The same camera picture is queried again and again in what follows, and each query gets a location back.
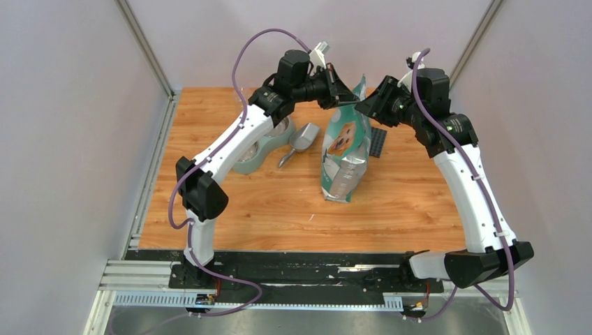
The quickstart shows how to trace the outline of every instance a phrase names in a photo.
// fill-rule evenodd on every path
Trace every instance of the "pet food bag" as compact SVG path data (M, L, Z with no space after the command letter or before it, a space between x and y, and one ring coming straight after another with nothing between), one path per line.
M366 78L362 76L353 93L366 98ZM366 172L371 144L367 116L354 105L338 107L331 117L323 140L320 184L326 200L350 202L351 195Z

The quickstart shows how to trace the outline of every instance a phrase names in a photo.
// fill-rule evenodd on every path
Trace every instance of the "gray floor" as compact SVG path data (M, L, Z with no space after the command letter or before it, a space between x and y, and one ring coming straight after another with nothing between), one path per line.
M443 298L430 298L429 311L439 311L443 303ZM167 318L186 312L182 308L129 306L117 307L113 313L115 334L136 335ZM508 329L503 314L487 300L458 297L439 319L420 325L403 321L398 313L245 310L217 318L182 318L150 334L499 335L508 334Z

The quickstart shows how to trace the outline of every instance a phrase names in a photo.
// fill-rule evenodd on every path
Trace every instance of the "robotic arm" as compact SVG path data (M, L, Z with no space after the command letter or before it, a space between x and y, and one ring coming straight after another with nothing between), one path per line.
M458 150L421 113L411 95L412 71L400 81L385 76L377 90L360 102L339 79L333 65L325 63L326 50L326 43L319 43L310 53L299 50L286 52L279 62L277 73L267 78L250 97L246 117L243 115L238 118L219 139L192 161L185 157L179 159L177 180L194 170L196 162L204 162L186 178L179 189L187 216L194 221L190 238L191 245L197 248L186 248L186 259L193 264L190 257L190 251L193 251L200 264L206 267L208 263L213 264L212 242L216 218L228 204L228 196L220 184L237 159L291 114L296 103L317 101L323 109L355 104L356 110L387 126L411 126L415 130L415 137L425 146L428 156L445 177L461 216L467 249L409 255L401 265L409 281L443 278L451 280L460 288L467 288L507 274L508 260L486 199ZM410 68L416 61L421 62L417 57L418 53L407 59ZM422 102L429 114L460 143L478 170L477 178L483 181L491 194L471 122L465 115L450 112L448 76L441 69L425 68L423 64L418 64L418 68L417 91ZM502 234L510 246L512 262L515 267L519 267L533 257L532 246L529 242L516 240L494 197L491 198L501 221Z

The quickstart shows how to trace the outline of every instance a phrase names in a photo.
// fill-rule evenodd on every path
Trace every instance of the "white wall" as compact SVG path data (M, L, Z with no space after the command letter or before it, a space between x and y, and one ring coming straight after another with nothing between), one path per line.
M590 334L592 3L506 1L453 89L488 177L535 257L517 272L533 333Z
M405 58L431 47L431 60L451 71L489 0L129 0L171 85L229 87L232 65L252 35L282 28L309 47L326 40L327 60L349 84L401 77ZM239 67L243 87L260 86L289 49L275 33L251 44Z
M113 1L0 1L0 333L82 333L164 103Z

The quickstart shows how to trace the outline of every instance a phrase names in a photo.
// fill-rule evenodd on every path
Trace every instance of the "wood grain surface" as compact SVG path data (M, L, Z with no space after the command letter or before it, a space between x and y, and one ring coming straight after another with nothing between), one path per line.
M237 117L231 89L184 89L152 195L140 248L184 248L186 228L174 230L167 207L175 163L206 149ZM214 248L228 250L397 252L464 248L457 209L444 178L406 126L389 129L381 158L371 157L350 204L328 202L320 188L322 136L333 111L299 104L296 128L322 130L308 151L281 169L289 146L273 151L250 175L230 171L222 187L230 203L216 224ZM185 219L181 199L175 220Z

